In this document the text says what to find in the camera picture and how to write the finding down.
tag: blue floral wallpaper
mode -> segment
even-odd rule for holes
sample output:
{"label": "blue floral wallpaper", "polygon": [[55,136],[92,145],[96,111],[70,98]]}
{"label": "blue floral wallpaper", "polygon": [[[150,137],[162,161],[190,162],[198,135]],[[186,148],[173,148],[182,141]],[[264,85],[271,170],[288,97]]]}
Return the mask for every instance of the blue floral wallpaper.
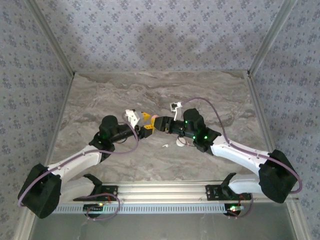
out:
{"label": "blue floral wallpaper", "polygon": [[299,0],[254,76],[276,147],[304,188],[301,204],[320,239],[320,2]]}
{"label": "blue floral wallpaper", "polygon": [[36,0],[74,71],[248,69],[283,0]]}
{"label": "blue floral wallpaper", "polygon": [[18,192],[46,159],[70,79],[24,1],[0,9],[0,240],[10,240]]}

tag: cable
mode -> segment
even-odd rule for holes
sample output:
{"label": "cable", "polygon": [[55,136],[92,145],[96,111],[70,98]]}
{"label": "cable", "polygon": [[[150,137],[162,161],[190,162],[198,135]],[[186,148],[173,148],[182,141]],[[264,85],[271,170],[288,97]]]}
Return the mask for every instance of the cable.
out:
{"label": "cable", "polygon": [[[218,120],[219,120],[219,122],[221,124],[221,128],[222,128],[222,131],[223,131],[224,139],[230,146],[232,146],[233,148],[235,148],[235,149],[237,149],[237,150],[239,150],[239,151],[241,151],[241,152],[243,152],[245,154],[250,154],[252,156],[256,156],[257,155],[256,152],[243,149],[241,147],[238,147],[238,146],[234,145],[232,142],[230,142],[230,140],[227,137],[226,129],[225,129],[225,127],[224,127],[224,125],[223,125],[223,123],[221,121],[221,118],[220,118],[216,108],[213,106],[213,104],[208,99],[206,99],[204,97],[197,96],[197,97],[193,97],[193,98],[191,98],[189,100],[186,100],[186,101],[182,102],[181,104],[184,105],[184,104],[189,103],[190,101],[196,100],[196,99],[204,100],[211,106],[211,108],[215,112],[215,115],[216,115],[216,117],[218,118]],[[288,167],[287,165],[283,164],[282,162],[280,162],[280,161],[278,161],[276,159],[273,159],[272,157],[265,156],[265,155],[259,155],[259,157],[263,158],[263,159],[270,160],[270,161],[280,165],[281,167],[285,168],[288,172],[290,172],[296,178],[296,180],[299,182],[299,187],[298,187],[297,190],[291,191],[290,194],[297,194],[297,193],[301,192],[303,184],[302,184],[301,178],[299,177],[299,175],[294,170],[292,170],[290,167]]]}
{"label": "cable", "polygon": [[192,145],[189,145],[189,144],[187,144],[187,143],[183,143],[181,140],[180,140],[180,136],[178,136],[178,140],[179,140],[179,142],[180,143],[182,143],[183,145],[187,145],[188,147],[196,147],[196,146],[192,146]]}
{"label": "cable", "polygon": [[241,216],[237,216],[234,212],[232,211],[227,211],[229,214],[234,215],[235,218],[241,219],[244,218],[245,216],[249,215],[252,212],[252,209],[254,208],[254,196],[252,195],[252,193],[250,193],[251,196],[251,200],[250,200],[250,205],[249,205],[249,209],[248,211],[246,211],[243,215]]}
{"label": "cable", "polygon": [[116,143],[116,144],[123,144],[124,142],[127,141],[127,139],[128,139],[128,138],[126,137],[125,140],[123,140],[123,141],[116,141],[115,143]]}
{"label": "cable", "polygon": [[108,216],[108,217],[104,217],[104,218],[92,218],[92,217],[89,217],[89,212],[92,208],[94,208],[95,206],[91,206],[89,207],[87,210],[86,210],[86,217],[88,220],[92,220],[92,221],[106,221],[106,220],[109,220],[109,219],[112,219],[113,217],[115,217],[118,212],[120,211],[120,207],[121,207],[121,202],[120,202],[120,199],[114,195],[114,194],[111,194],[111,193],[100,193],[100,194],[96,194],[96,195],[90,195],[90,196],[82,196],[80,197],[80,199],[91,199],[91,198],[96,198],[96,197],[101,197],[101,196],[110,196],[110,197],[113,197],[115,198],[115,200],[117,201],[118,203],[118,207],[116,208],[115,212],[111,215],[111,216]]}
{"label": "cable", "polygon": [[26,194],[31,190],[31,188],[38,182],[40,181],[41,179],[43,179],[45,176],[47,176],[48,174],[50,174],[51,172],[57,170],[58,168],[61,168],[65,165],[67,165],[68,163],[78,159],[79,157],[81,156],[84,156],[86,154],[90,154],[90,153],[104,153],[104,154],[115,154],[115,155],[123,155],[123,154],[130,154],[130,153],[133,153],[137,148],[138,148],[138,145],[139,145],[139,138],[138,138],[138,135],[136,133],[136,130],[130,125],[130,123],[125,120],[125,123],[130,127],[130,129],[132,130],[133,132],[133,135],[134,135],[134,138],[135,138],[135,141],[136,141],[136,145],[133,149],[131,149],[130,151],[126,151],[126,152],[113,152],[113,151],[107,151],[107,150],[99,150],[99,149],[93,149],[93,150],[89,150],[89,151],[85,151],[83,153],[79,153],[78,155],[74,156],[74,157],[71,157],[70,159],[68,159],[67,161],[61,163],[59,166],[56,166],[46,172],[44,172],[43,174],[41,174],[40,176],[38,176],[33,182],[30,183],[30,185],[24,190],[24,192],[21,194],[20,198],[18,199],[18,206],[21,208],[21,207],[24,207],[24,205],[22,205],[22,200],[24,199],[24,197],[26,196]]}

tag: black mounting bracket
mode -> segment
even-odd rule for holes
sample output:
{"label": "black mounting bracket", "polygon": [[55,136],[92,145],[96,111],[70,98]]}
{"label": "black mounting bracket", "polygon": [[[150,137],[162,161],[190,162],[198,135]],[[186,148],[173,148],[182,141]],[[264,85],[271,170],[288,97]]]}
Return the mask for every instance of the black mounting bracket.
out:
{"label": "black mounting bracket", "polygon": [[221,185],[206,185],[205,194],[207,201],[240,201],[251,200],[249,193],[225,195]]}
{"label": "black mounting bracket", "polygon": [[[99,191],[98,192],[93,192],[93,194],[91,195],[96,195],[96,194],[113,194],[118,196],[118,186],[116,185],[101,185],[99,187]],[[76,198],[73,201],[75,202],[116,202],[117,200],[113,197],[113,196],[98,196],[98,197],[93,197],[93,198],[87,198],[87,199],[83,199],[83,198]]]}

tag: gray marble tabletop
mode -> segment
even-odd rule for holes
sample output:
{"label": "gray marble tabletop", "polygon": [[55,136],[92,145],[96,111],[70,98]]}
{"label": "gray marble tabletop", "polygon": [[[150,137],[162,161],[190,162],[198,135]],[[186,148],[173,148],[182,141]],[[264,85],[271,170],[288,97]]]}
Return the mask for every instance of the gray marble tabletop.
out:
{"label": "gray marble tabletop", "polygon": [[[98,132],[104,116],[121,121],[125,109],[151,115],[173,116],[169,103],[192,97],[208,98],[217,108],[228,137],[256,149],[266,145],[255,115],[243,72],[122,72],[76,74],[66,103],[61,128],[50,163],[80,151]],[[221,132],[211,107],[194,100],[184,106],[197,108],[208,127]],[[249,173],[230,160],[179,147],[177,136],[156,131],[126,155],[111,155],[80,175],[91,173],[102,182],[223,180],[229,173]],[[115,152],[135,146],[133,137],[115,144]]]}

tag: black joint housing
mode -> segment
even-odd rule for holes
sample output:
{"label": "black joint housing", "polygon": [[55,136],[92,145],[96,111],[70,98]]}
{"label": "black joint housing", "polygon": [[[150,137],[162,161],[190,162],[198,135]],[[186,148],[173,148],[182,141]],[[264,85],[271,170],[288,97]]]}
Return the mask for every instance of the black joint housing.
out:
{"label": "black joint housing", "polygon": [[170,129],[172,129],[173,122],[174,122],[173,117],[160,116],[160,117],[156,117],[154,119],[153,126],[155,127],[155,129],[157,129],[160,132],[165,132],[167,130],[167,133],[172,133],[172,132],[170,132]]}
{"label": "black joint housing", "polygon": [[145,138],[151,136],[152,133],[153,133],[153,129],[152,128],[146,128],[144,126],[144,127],[142,127],[140,129],[138,137],[139,137],[139,139],[145,139]]}
{"label": "black joint housing", "polygon": [[190,130],[201,130],[206,128],[205,120],[197,109],[191,108],[183,113],[183,120],[187,121]]}
{"label": "black joint housing", "polygon": [[[24,193],[26,188],[47,170],[48,168],[40,163],[35,165],[26,178],[18,194],[18,199]],[[61,182],[60,175],[49,173],[30,189],[23,198],[22,204],[30,209],[38,218],[46,218],[59,204]]]}
{"label": "black joint housing", "polygon": [[[109,152],[113,152],[116,149],[114,144],[112,144],[108,139],[104,139],[102,137],[101,132],[97,132],[94,135],[93,140],[89,142],[89,145],[94,146],[99,150],[105,150]],[[100,162],[106,160],[108,157],[110,157],[110,155],[110,153],[102,153]]]}
{"label": "black joint housing", "polygon": [[[282,151],[274,150],[269,156],[285,164],[294,171],[289,160]],[[297,178],[279,164],[267,160],[260,165],[259,185],[261,190],[269,199],[282,204],[297,182]]]}
{"label": "black joint housing", "polygon": [[198,149],[200,152],[213,155],[211,151],[211,146],[214,144],[214,140],[218,136],[221,136],[220,132],[214,131],[209,127],[206,127],[203,131],[200,131],[200,133],[194,139],[193,144],[196,146],[196,149]]}

